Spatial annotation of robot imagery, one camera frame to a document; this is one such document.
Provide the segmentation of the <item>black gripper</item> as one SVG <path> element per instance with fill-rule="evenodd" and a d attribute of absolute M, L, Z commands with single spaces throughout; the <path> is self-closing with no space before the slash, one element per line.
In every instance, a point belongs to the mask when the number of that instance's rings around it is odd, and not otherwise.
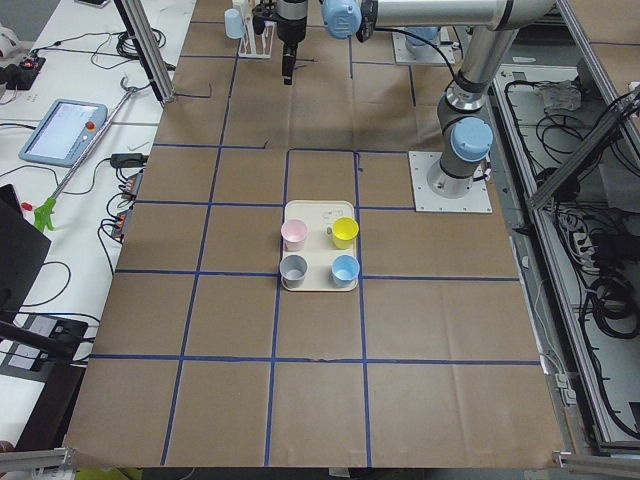
<path fill-rule="evenodd" d="M 283 43 L 283 83 L 287 86 L 292 86 L 298 45 L 306 37 L 306 20 L 280 20 L 277 23 L 277 36 Z"/>

